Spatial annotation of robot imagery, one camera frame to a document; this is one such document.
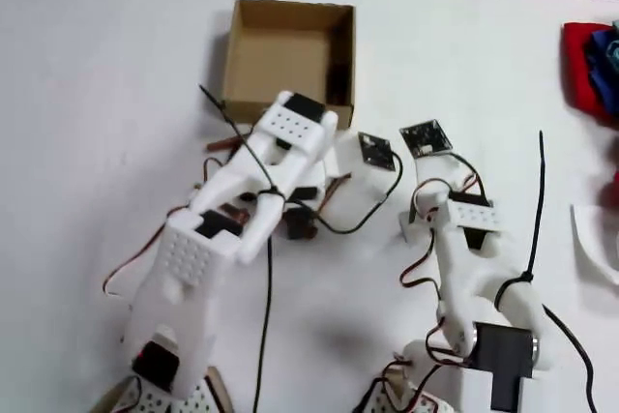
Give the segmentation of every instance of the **black electronic component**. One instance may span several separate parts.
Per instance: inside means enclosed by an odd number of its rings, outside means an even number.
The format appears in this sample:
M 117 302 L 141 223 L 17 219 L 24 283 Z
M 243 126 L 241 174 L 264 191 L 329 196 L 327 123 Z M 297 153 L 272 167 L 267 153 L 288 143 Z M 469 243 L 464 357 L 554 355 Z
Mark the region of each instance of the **black electronic component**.
M 133 360 L 133 371 L 166 392 L 170 392 L 172 381 L 178 370 L 179 360 L 169 350 L 153 341 L 144 345 Z
M 301 94 L 293 94 L 283 106 L 316 123 L 320 123 L 322 115 L 325 112 L 325 106 L 322 103 L 313 101 L 309 97 L 302 96 Z
M 402 128 L 399 130 L 399 133 L 402 135 L 414 159 L 452 150 L 453 148 L 452 143 L 436 120 L 427 121 L 421 125 L 409 128 Z
M 490 202 L 485 197 L 476 193 L 450 191 L 448 196 L 454 202 L 491 207 Z M 474 251 L 480 251 L 484 245 L 484 239 L 488 231 L 475 227 L 464 227 L 463 229 L 468 248 Z
M 204 221 L 195 229 L 195 232 L 208 239 L 211 239 L 218 232 L 223 230 L 229 231 L 235 236 L 240 236 L 243 232 L 243 226 L 241 224 L 215 210 L 207 211 L 202 215 L 202 218 Z
M 470 203 L 481 207 L 491 207 L 490 202 L 478 193 L 450 191 L 448 197 L 454 202 Z
M 477 343 L 469 367 L 492 373 L 493 411 L 517 413 L 520 379 L 533 374 L 533 334 L 495 324 L 476 323 L 475 327 Z
M 305 208 L 289 208 L 283 214 L 288 239 L 313 239 L 318 233 L 314 225 L 313 213 Z
M 387 139 L 375 135 L 359 133 L 359 145 L 364 162 L 372 166 L 396 171 L 394 153 Z
M 255 202 L 257 197 L 253 192 L 243 192 L 241 195 L 239 195 L 239 198 L 244 202 Z
M 292 192 L 288 200 L 314 200 L 316 197 L 318 197 L 318 188 L 297 188 Z

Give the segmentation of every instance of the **black cable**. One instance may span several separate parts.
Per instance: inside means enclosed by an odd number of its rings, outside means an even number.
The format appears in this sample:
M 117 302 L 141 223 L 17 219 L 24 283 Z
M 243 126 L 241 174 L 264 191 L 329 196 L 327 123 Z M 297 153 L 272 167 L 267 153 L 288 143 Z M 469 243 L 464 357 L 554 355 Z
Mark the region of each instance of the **black cable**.
M 465 157 L 455 152 L 449 152 L 447 155 L 458 160 L 460 163 L 466 165 L 468 169 L 470 169 L 473 172 L 473 174 L 477 177 L 477 182 L 480 185 L 480 195 L 484 198 L 484 200 L 487 200 L 486 189 L 484 188 L 484 181 L 482 181 L 482 176 L 480 176 L 480 173 L 477 171 L 477 169 L 475 169 L 475 166 L 473 166 L 473 164 L 469 160 L 467 160 Z
M 576 338 L 574 333 L 570 330 L 570 328 L 568 328 L 568 326 L 563 321 L 561 321 L 559 317 L 554 314 L 552 310 L 549 309 L 546 305 L 544 305 L 544 311 L 548 318 L 550 318 L 552 322 L 556 324 L 558 328 L 563 332 L 563 334 L 565 334 L 566 338 L 568 338 L 568 340 L 576 349 L 576 352 L 578 352 L 578 355 L 580 355 L 580 358 L 584 363 L 584 367 L 587 370 L 587 384 L 585 387 L 587 403 L 589 404 L 589 409 L 591 410 L 591 413 L 597 413 L 598 410 L 596 408 L 595 402 L 593 401 L 593 363 L 591 363 L 591 359 L 589 358 L 587 351 L 584 349 L 584 347 Z
M 211 393 L 211 397 L 213 398 L 213 401 L 215 402 L 215 406 L 217 406 L 218 413 L 225 413 L 225 410 L 223 409 L 223 405 L 221 404 L 220 396 L 217 393 L 217 391 L 215 390 L 215 386 L 213 385 L 213 381 L 211 381 L 211 378 L 208 375 L 206 375 L 204 377 L 204 382 L 206 382 L 206 387 L 208 388 L 209 392 Z
M 202 182 L 203 183 L 206 183 L 209 179 L 209 172 L 208 172 L 209 162 L 215 162 L 215 164 L 219 168 L 223 167 L 223 163 L 219 159 L 216 159 L 215 157 L 207 157 L 206 159 L 204 159 L 204 163 L 202 164 Z
M 371 216 L 378 210 L 383 203 L 387 201 L 392 192 L 396 189 L 399 184 L 399 181 L 402 179 L 402 173 L 404 171 L 404 166 L 402 163 L 402 159 L 396 152 L 392 152 L 392 155 L 398 161 L 398 176 L 396 177 L 396 181 L 394 181 L 393 185 L 385 192 L 383 198 L 378 201 L 367 213 L 366 215 L 353 227 L 349 229 L 338 229 L 336 227 L 331 226 L 324 218 L 322 218 L 317 212 L 315 212 L 309 205 L 305 204 L 301 200 L 288 199 L 287 203 L 292 203 L 294 205 L 298 205 L 303 209 L 307 210 L 311 213 L 312 217 L 320 222 L 323 226 L 325 226 L 328 230 L 333 232 L 334 234 L 352 234 L 353 232 L 357 232 L 359 229 L 363 227 L 366 222 L 371 218 Z
M 361 397 L 361 401 L 352 409 L 352 413 L 364 412 L 366 406 L 368 406 L 369 399 L 371 398 L 371 393 L 374 392 L 374 388 L 379 382 L 389 382 L 389 379 L 386 377 L 374 377 L 369 384 L 369 388 L 366 390 L 366 393 L 363 397 Z
M 264 347 L 267 341 L 267 329 L 269 328 L 269 315 L 271 314 L 271 298 L 273 294 L 273 240 L 267 241 L 267 307 L 264 311 L 262 324 L 262 338 L 260 340 L 260 352 L 258 354 L 258 373 L 255 380 L 255 395 L 253 396 L 253 413 L 258 411 L 260 402 L 260 387 L 262 386 L 262 363 L 264 361 Z
M 410 196 L 410 207 L 408 208 L 408 222 L 409 224 L 415 220 L 415 217 L 419 215 L 423 219 L 423 214 L 417 209 L 417 195 L 419 195 L 419 191 L 427 186 L 429 183 L 442 183 L 444 186 L 447 186 L 449 193 L 454 191 L 452 185 L 445 181 L 443 178 L 427 178 L 425 181 L 421 182 L 413 191 L 413 194 Z M 432 211 L 436 211 L 437 207 L 431 208 L 427 213 L 431 213 Z
M 526 271 L 519 277 L 506 280 L 501 284 L 494 298 L 494 307 L 499 310 L 499 304 L 505 294 L 505 291 L 512 284 L 517 282 L 531 282 L 533 280 L 533 266 L 535 264 L 535 255 L 538 249 L 538 238 L 540 237 L 540 223 L 542 222 L 542 210 L 544 209 L 544 193 L 545 193 L 545 156 L 544 156 L 544 133 L 540 132 L 540 193 L 538 195 L 538 209 L 535 212 L 535 226 L 533 227 L 533 241 L 531 242 L 531 253 L 529 254 L 529 263 Z
M 228 125 L 230 125 L 230 127 L 232 128 L 232 131 L 234 131 L 236 133 L 236 135 L 241 139 L 241 143 L 243 145 L 245 145 L 245 147 L 248 149 L 248 151 L 250 152 L 250 154 L 253 157 L 253 159 L 255 160 L 255 162 L 258 163 L 258 166 L 260 167 L 260 169 L 262 170 L 262 172 L 266 176 L 267 180 L 269 181 L 269 185 L 272 188 L 274 188 L 275 187 L 275 183 L 273 182 L 273 179 L 271 178 L 271 175 L 269 174 L 269 171 L 264 166 L 264 164 L 262 164 L 262 162 L 260 161 L 260 158 L 255 154 L 255 152 L 253 152 L 253 149 L 250 147 L 250 145 L 246 141 L 245 137 L 239 131 L 239 128 L 236 126 L 236 123 L 234 123 L 234 121 L 232 121 L 232 119 L 225 112 L 225 108 L 223 107 L 223 103 L 221 103 L 217 99 L 215 99 L 215 97 L 213 97 L 213 95 L 209 91 L 207 91 L 206 88 L 204 88 L 204 86 L 202 86 L 202 84 L 199 84 L 199 87 L 200 87 L 200 90 L 204 93 L 204 95 L 208 98 L 208 100 L 211 101 L 211 103 L 217 108 L 217 110 L 220 111 L 221 116 L 223 117 L 223 120 L 225 120 L 225 122 Z
M 535 265 L 535 257 L 538 247 L 538 237 L 540 235 L 540 222 L 542 220 L 542 210 L 544 208 L 544 193 L 545 193 L 545 155 L 544 155 L 544 134 L 540 131 L 540 193 L 538 196 L 538 208 L 535 214 L 535 226 L 533 229 L 533 241 L 531 244 L 531 254 L 529 255 L 529 263 L 527 264 L 526 270 L 517 278 L 513 278 L 510 280 L 506 280 L 499 287 L 498 292 L 496 293 L 496 297 L 494 298 L 494 307 L 500 311 L 499 305 L 501 303 L 501 299 L 505 294 L 505 291 L 512 284 L 517 282 L 531 282 L 533 280 L 533 267 Z M 587 396 L 587 403 L 589 405 L 589 409 L 592 413 L 597 413 L 597 408 L 595 402 L 593 401 L 593 376 L 594 369 L 593 363 L 589 358 L 586 350 L 580 343 L 580 341 L 576 338 L 574 333 L 570 330 L 570 328 L 563 322 L 559 317 L 554 314 L 546 305 L 544 305 L 545 314 L 550 318 L 550 320 L 557 325 L 557 327 L 563 332 L 563 334 L 568 338 L 570 343 L 574 346 L 578 355 L 582 359 L 582 362 L 585 365 L 585 369 L 587 371 L 587 381 L 585 385 L 585 393 Z

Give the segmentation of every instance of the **cloth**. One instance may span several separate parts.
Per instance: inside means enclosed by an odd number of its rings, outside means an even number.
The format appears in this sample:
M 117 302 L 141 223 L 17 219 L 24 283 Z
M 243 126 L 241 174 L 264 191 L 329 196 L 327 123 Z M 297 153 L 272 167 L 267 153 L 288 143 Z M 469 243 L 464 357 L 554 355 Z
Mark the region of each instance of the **cloth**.
M 611 115 L 619 115 L 619 86 L 617 76 L 606 56 L 606 51 L 617 39 L 614 29 L 596 31 L 586 46 L 587 61 L 589 62 L 589 79 L 598 96 L 602 100 L 604 109 Z
M 589 67 L 584 48 L 592 33 L 610 29 L 611 26 L 597 23 L 566 23 L 563 27 L 566 72 L 572 91 L 570 101 L 579 110 L 603 120 L 610 120 L 611 116 L 605 111 L 589 81 Z
M 615 73 L 619 74 L 619 40 L 612 41 L 608 45 L 606 48 L 606 59 Z

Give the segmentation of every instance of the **hole pattern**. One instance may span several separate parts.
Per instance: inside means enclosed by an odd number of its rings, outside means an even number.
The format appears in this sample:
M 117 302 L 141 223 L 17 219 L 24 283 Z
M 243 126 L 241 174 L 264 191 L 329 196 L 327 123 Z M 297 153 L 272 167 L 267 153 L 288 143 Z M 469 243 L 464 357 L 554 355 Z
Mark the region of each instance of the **hole pattern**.
M 387 400 L 385 389 L 378 387 L 375 389 L 376 394 L 373 403 L 370 403 L 364 411 L 366 413 L 394 413 L 394 409 Z M 422 397 L 412 413 L 454 413 L 454 410 L 444 403 L 439 403 L 438 411 L 435 411 L 435 404 Z
M 476 205 L 462 205 L 459 204 L 456 207 L 457 221 L 473 223 L 480 227 L 488 229 L 498 229 L 501 221 L 499 220 L 496 212 L 492 208 L 476 206 Z
M 172 232 L 163 250 L 167 269 L 179 280 L 189 285 L 199 285 L 209 264 L 209 251 L 194 239 Z
M 137 398 L 137 387 L 133 383 L 131 387 L 122 395 L 116 405 L 116 409 L 122 409 L 135 402 Z M 190 398 L 184 401 L 172 401 L 169 397 L 160 397 L 159 391 L 142 392 L 139 404 L 132 411 L 144 413 L 204 413 L 217 411 L 212 400 L 206 383 L 204 381 L 195 388 Z

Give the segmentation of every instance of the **perforated bracket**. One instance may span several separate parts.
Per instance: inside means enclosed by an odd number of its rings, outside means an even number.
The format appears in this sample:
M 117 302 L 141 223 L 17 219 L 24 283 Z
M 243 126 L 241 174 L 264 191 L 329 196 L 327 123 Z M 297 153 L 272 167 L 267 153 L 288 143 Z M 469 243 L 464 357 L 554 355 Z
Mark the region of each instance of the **perforated bracket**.
M 449 221 L 456 226 L 483 231 L 501 231 L 501 221 L 493 207 L 447 200 Z
M 133 378 L 110 413 L 217 413 L 213 395 L 203 379 L 186 400 L 176 400 L 148 381 Z
M 209 264 L 209 250 L 186 230 L 169 227 L 164 234 L 160 255 L 165 267 L 178 280 L 199 285 Z
M 260 118 L 257 126 L 260 130 L 288 143 L 291 147 L 298 147 L 307 154 L 311 153 L 313 147 L 324 137 L 322 126 L 282 105 L 272 105 Z

